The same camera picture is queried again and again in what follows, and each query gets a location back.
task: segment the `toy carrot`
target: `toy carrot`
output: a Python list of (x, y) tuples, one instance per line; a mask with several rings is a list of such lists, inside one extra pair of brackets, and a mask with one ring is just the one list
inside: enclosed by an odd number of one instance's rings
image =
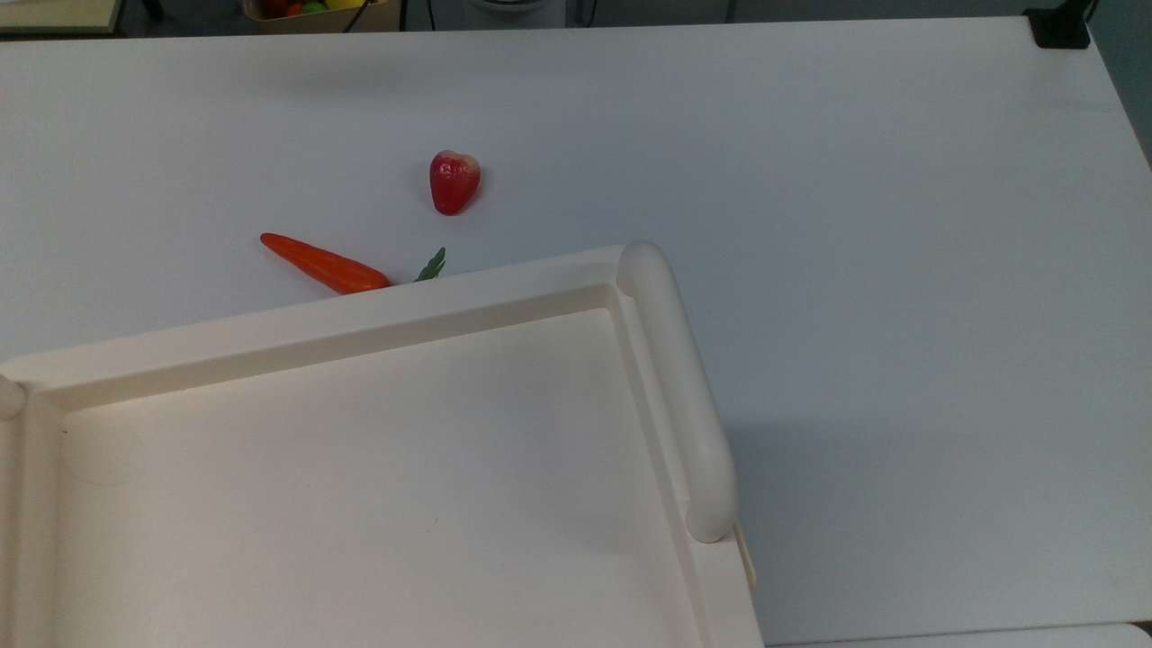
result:
[(301, 269), (304, 274), (341, 295), (387, 288), (392, 285), (392, 281), (379, 270), (303, 241), (265, 232), (260, 234), (260, 242), (288, 263)]
[(429, 259), (429, 264), (420, 270), (420, 273), (416, 276), (416, 281), (423, 281), (425, 279), (435, 279), (440, 276), (440, 271), (444, 270), (444, 255), (445, 249), (440, 248), (437, 250), (435, 256)]

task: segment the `cable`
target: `cable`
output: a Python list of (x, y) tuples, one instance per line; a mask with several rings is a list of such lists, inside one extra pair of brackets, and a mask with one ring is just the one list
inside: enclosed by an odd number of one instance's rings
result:
[[(364, 0), (364, 3), (361, 5), (359, 9), (356, 9), (356, 15), (353, 16), (353, 20), (348, 21), (348, 27), (341, 33), (351, 31), (356, 27), (356, 21), (359, 20), (361, 14), (364, 13), (364, 9), (367, 9), (367, 6), (374, 2), (376, 0)], [(408, 0), (400, 0), (400, 31), (408, 31)]]
[(361, 5), (361, 8), (356, 9), (356, 15), (353, 16), (353, 20), (348, 21), (348, 27), (344, 28), (343, 33), (348, 33), (349, 31), (353, 30), (354, 27), (356, 27), (356, 21), (359, 20), (361, 14), (364, 13), (364, 9), (367, 9), (369, 3), (371, 2), (372, 0), (364, 0), (364, 3)]

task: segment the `tray bottom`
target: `tray bottom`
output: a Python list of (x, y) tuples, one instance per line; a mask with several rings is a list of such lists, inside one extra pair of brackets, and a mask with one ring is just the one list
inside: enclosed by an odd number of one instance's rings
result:
[(56, 646), (698, 647), (623, 362), (597, 309), (71, 413)]

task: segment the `tray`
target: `tray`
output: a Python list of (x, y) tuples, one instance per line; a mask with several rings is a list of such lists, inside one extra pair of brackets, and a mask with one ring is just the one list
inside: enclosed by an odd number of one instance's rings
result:
[[(379, 0), (369, 5), (356, 20), (354, 31), (400, 31), (401, 1)], [(359, 7), (329, 9), (317, 14), (268, 18), (264, 16), (258, 0), (244, 0), (243, 7), (244, 14), (256, 23), (260, 33), (340, 33), (359, 10)]]
[(651, 243), (0, 375), (3, 648), (763, 646)]

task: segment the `strawberry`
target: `strawberry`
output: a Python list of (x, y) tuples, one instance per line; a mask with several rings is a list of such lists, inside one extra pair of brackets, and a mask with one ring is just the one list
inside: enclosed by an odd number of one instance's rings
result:
[(429, 181), (435, 210), (445, 216), (456, 216), (480, 186), (480, 163), (472, 156), (440, 151), (432, 158)]

